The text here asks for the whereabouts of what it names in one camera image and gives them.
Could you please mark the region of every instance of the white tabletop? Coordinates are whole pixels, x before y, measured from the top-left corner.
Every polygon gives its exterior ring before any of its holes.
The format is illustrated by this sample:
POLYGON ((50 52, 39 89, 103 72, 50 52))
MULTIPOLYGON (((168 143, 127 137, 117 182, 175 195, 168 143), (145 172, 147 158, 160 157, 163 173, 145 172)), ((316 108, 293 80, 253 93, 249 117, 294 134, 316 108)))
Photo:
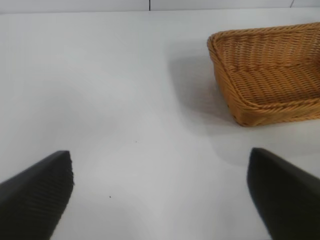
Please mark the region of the white tabletop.
POLYGON ((320 21, 320 8, 0 16, 0 180, 70 150, 53 240, 266 240, 252 147, 320 176, 320 121, 243 128, 212 33, 320 21))

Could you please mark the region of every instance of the wicker basket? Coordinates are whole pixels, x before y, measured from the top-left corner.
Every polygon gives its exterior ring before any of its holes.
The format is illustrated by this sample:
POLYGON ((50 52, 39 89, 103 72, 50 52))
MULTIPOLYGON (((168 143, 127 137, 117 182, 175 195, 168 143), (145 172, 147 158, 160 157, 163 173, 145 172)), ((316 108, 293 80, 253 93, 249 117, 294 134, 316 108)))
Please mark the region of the wicker basket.
POLYGON ((240 125, 320 118, 320 22, 218 32, 207 45, 240 125))

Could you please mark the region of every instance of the basket rim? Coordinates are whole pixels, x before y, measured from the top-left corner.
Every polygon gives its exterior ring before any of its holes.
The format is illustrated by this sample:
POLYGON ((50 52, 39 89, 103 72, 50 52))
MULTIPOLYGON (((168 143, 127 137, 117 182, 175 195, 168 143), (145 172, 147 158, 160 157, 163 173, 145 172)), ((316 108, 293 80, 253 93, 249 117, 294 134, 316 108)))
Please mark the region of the basket rim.
POLYGON ((233 78, 230 76, 227 66, 223 62, 222 55, 219 52, 217 46, 217 40, 222 38, 227 38, 230 36, 245 36, 245 35, 261 35, 261 34, 276 34, 276 33, 290 33, 297 32, 305 29, 319 29, 320 22, 305 23, 305 24, 295 24, 295 25, 281 25, 272 27, 260 27, 260 28, 248 28, 248 29, 235 29, 227 31, 219 31, 212 34, 207 40, 207 47, 209 49, 210 58, 214 64, 219 63, 222 66, 223 71, 227 75, 228 83, 230 83, 232 89, 238 95, 241 105, 247 110, 251 111, 263 111, 266 110, 276 110, 279 112, 286 112, 288 108, 295 106, 314 106, 315 104, 320 104, 320 97, 309 98, 304 100, 294 100, 288 102, 275 102, 268 104, 257 104, 245 99, 241 92, 236 88, 233 78))

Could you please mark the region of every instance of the brown wicker basket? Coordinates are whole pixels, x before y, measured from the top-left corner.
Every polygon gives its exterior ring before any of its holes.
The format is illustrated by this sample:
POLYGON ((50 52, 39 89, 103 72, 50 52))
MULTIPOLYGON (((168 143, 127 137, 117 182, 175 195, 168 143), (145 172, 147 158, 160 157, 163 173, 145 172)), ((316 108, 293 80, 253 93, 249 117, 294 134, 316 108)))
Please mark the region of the brown wicker basket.
POLYGON ((320 22, 218 32, 207 45, 240 125, 320 118, 320 22))

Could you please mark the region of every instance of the white table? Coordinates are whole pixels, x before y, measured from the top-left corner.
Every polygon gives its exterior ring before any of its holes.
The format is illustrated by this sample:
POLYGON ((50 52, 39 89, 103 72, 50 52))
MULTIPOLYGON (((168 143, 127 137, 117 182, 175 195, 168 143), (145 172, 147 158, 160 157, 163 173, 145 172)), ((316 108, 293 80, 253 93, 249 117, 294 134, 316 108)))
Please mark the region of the white table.
POLYGON ((206 41, 316 21, 320 8, 0 16, 0 180, 71 151, 53 240, 268 239, 250 150, 320 176, 320 121, 236 125, 206 41))

